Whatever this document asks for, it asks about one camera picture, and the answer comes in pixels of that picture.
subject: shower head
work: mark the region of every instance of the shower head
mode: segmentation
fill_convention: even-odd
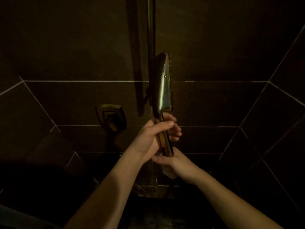
[[[170,82],[170,65],[167,52],[162,52],[150,61],[149,86],[151,106],[156,123],[163,121],[163,112],[173,110],[172,88]],[[173,147],[167,131],[157,136],[162,152],[167,157],[173,156]]]

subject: person's left hand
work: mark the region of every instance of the person's left hand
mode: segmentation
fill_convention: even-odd
[[[181,128],[177,125],[177,119],[170,113],[163,113],[165,121],[154,124],[150,119],[140,130],[134,141],[128,147],[141,156],[143,163],[147,162],[158,150],[159,145],[156,135],[167,130],[171,141],[179,140],[182,135]]]

